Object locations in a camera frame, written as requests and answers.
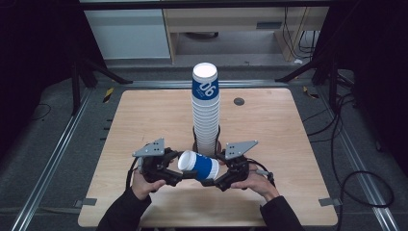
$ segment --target white paper cup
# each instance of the white paper cup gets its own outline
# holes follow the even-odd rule
[[[217,68],[213,64],[197,64],[192,70],[191,101],[199,106],[219,101]]]
[[[185,151],[180,156],[178,168],[182,171],[196,170],[196,180],[215,179],[218,175],[219,163],[217,160],[203,156],[193,151]]]

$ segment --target black sleeve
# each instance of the black sleeve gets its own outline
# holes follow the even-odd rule
[[[270,231],[303,231],[285,197],[278,196],[261,207],[262,218]]]
[[[151,204],[150,196],[139,200],[132,189],[126,190],[109,207],[104,217],[99,221],[97,231],[135,231],[140,222],[140,217]]]

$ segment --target hand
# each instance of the hand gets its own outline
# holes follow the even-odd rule
[[[139,200],[144,200],[151,192],[157,191],[165,184],[165,180],[148,183],[137,169],[133,171],[132,191]]]
[[[267,202],[279,196],[278,190],[270,184],[268,179],[264,175],[256,173],[257,169],[256,165],[250,164],[249,174],[246,180],[231,184],[231,189],[249,188],[255,193],[263,196]]]

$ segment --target small black circle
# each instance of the small black circle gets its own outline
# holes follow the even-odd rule
[[[237,105],[237,106],[242,106],[244,103],[245,103],[245,100],[243,100],[242,98],[235,98],[234,99],[234,103],[235,103],[235,105]]]

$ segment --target wooden tabletop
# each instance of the wooden tabletop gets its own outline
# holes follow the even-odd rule
[[[303,124],[287,89],[221,89],[219,141],[259,143],[245,155],[272,171],[278,191],[286,197],[302,225],[334,225],[333,206]],[[234,99],[244,99],[242,106]],[[125,189],[132,153],[165,138],[173,150],[191,150],[191,90],[128,90],[122,95],[109,136],[89,186],[79,224],[97,226]],[[177,163],[170,165],[177,169]],[[218,176],[226,171],[222,167]],[[222,192],[195,180],[164,186],[151,194],[153,203],[141,218],[142,227],[265,226],[259,206],[265,200],[251,190]]]

